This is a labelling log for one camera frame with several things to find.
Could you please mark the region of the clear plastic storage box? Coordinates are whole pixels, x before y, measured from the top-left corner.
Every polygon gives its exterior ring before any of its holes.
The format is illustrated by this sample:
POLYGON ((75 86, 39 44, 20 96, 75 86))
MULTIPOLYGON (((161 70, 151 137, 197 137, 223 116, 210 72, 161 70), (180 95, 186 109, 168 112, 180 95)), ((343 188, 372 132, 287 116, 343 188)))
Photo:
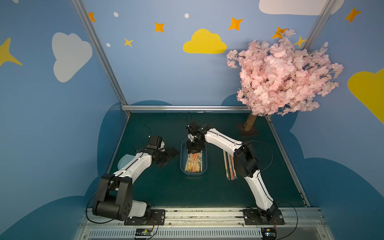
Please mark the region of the clear plastic storage box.
POLYGON ((185 139, 181 144, 180 152, 180 169, 186 176, 201 176, 208 168, 208 155, 207 150, 199 153, 189 153, 187 142, 185 139))

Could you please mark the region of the red striped chopsticks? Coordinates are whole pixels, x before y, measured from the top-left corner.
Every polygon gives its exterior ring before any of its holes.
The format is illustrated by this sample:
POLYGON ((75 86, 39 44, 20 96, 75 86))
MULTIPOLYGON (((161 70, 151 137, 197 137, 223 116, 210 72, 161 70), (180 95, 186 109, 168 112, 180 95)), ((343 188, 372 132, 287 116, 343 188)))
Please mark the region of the red striped chopsticks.
POLYGON ((235 180, 237 179, 237 174, 236 174, 236 170, 235 170, 235 167, 234 167, 234 159, 233 159, 233 156, 229 155, 229 167, 230 167, 230 175, 231 175, 231 180, 235 180))

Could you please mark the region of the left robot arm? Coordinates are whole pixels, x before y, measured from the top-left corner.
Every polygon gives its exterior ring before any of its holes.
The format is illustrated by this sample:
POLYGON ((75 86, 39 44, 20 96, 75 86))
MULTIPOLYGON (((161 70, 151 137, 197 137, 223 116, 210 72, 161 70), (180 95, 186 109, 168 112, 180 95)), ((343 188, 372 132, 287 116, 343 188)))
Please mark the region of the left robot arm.
POLYGON ((101 177, 98 190, 91 197, 93 215, 110 221, 152 221, 150 204, 133 199, 133 185, 152 163, 163 167, 178 155, 176 148, 165 146, 162 137, 149 136, 147 145, 122 169, 101 177))

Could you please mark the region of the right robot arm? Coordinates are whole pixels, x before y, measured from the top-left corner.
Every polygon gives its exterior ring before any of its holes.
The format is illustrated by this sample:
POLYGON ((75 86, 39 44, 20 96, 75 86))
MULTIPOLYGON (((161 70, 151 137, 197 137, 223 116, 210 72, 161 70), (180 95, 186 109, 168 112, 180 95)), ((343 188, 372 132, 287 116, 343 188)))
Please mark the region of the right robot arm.
POLYGON ((256 152, 251 143, 234 140, 209 125, 201 127, 195 122, 187 125, 187 131, 189 138, 187 148, 190 152, 204 150, 208 143, 230 155, 236 174, 243 177, 251 189, 262 223, 272 224, 280 219, 278 206, 264 184, 256 152))

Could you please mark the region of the chopsticks bundle in box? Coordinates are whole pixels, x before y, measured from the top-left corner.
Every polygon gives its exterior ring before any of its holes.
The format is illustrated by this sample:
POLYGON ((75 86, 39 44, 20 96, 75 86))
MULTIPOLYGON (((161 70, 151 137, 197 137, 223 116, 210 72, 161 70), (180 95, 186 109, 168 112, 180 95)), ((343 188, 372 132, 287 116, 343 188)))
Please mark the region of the chopsticks bundle in box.
POLYGON ((185 165, 186 173, 200 173, 203 170, 203 153, 188 154, 185 165))

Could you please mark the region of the pink blossom artificial tree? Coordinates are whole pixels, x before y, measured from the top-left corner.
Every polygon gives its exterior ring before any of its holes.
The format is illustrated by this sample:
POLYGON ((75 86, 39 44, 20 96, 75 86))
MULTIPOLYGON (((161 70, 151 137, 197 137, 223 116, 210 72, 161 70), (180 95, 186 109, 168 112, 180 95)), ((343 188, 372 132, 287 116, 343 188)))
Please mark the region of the pink blossom artificial tree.
POLYGON ((230 68, 240 67, 241 88, 237 100, 251 110, 250 119, 311 112, 320 107, 316 96, 325 97, 339 86, 336 78, 344 66, 332 63, 327 47, 309 52, 290 41, 294 30, 279 32, 279 41, 249 43, 244 51, 227 54, 230 68))

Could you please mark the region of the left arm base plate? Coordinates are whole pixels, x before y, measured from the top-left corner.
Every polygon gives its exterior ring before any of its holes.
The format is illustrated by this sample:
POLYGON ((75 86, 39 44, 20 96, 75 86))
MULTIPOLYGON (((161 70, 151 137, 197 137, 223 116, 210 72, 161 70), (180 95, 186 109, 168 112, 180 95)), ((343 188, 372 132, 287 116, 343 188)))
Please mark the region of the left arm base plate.
POLYGON ((163 226, 165 223, 166 210, 154 209, 147 211, 143 217, 129 217, 124 221, 125 226, 163 226))

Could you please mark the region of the aluminium rail frame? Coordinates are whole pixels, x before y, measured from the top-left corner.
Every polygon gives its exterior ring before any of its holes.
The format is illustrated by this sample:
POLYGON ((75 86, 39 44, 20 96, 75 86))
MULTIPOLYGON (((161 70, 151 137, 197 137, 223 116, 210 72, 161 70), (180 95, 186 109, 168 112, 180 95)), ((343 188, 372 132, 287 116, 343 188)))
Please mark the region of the aluminium rail frame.
POLYGON ((88 211, 76 240, 332 240, 319 208, 281 208, 270 224, 257 221, 250 208, 153 208, 159 223, 125 225, 88 211))

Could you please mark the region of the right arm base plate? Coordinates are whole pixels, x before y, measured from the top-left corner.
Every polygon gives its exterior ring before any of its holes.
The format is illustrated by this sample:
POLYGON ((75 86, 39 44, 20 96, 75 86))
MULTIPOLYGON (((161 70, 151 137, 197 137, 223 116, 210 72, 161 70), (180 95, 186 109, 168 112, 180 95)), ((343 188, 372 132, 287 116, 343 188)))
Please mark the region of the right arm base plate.
POLYGON ((279 209, 273 215, 268 215, 268 213, 261 213, 259 210, 247 208, 243 210, 243 217, 247 226, 285 225, 284 217, 279 209))

